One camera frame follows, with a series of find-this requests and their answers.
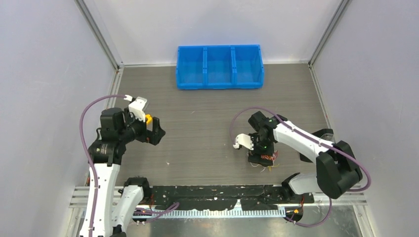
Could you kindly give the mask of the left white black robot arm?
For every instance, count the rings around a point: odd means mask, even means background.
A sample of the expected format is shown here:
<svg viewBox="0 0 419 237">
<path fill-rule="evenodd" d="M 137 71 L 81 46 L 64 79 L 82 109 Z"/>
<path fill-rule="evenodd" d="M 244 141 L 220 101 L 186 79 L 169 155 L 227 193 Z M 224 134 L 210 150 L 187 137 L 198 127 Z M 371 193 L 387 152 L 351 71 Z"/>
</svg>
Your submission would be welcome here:
<svg viewBox="0 0 419 237">
<path fill-rule="evenodd" d="M 166 132 L 158 117 L 134 118 L 128 109 L 103 110 L 97 138 L 88 149 L 92 161 L 90 187 L 81 237 L 124 237 L 138 204 L 147 204 L 152 192 L 147 178 L 124 183 L 121 199 L 113 205 L 115 185 L 128 143 L 136 140 L 157 145 Z"/>
</svg>

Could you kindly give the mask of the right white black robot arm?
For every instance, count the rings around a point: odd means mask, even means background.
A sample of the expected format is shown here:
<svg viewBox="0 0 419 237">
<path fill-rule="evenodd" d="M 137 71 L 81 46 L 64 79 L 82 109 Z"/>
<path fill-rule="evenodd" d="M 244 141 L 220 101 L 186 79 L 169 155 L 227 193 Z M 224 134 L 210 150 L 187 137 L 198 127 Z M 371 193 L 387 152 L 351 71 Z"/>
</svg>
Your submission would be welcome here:
<svg viewBox="0 0 419 237">
<path fill-rule="evenodd" d="M 315 164 L 310 174 L 296 173 L 282 182 L 282 196 L 287 202 L 296 202 L 302 194 L 324 193 L 339 198 L 360 182 L 363 174 L 359 165 L 347 158 L 353 152 L 344 141 L 333 143 L 295 126 L 285 117 L 267 117 L 258 111 L 248 120 L 255 130 L 249 134 L 252 157 L 274 154 L 274 144 L 285 144 L 300 154 L 303 162 Z"/>
</svg>

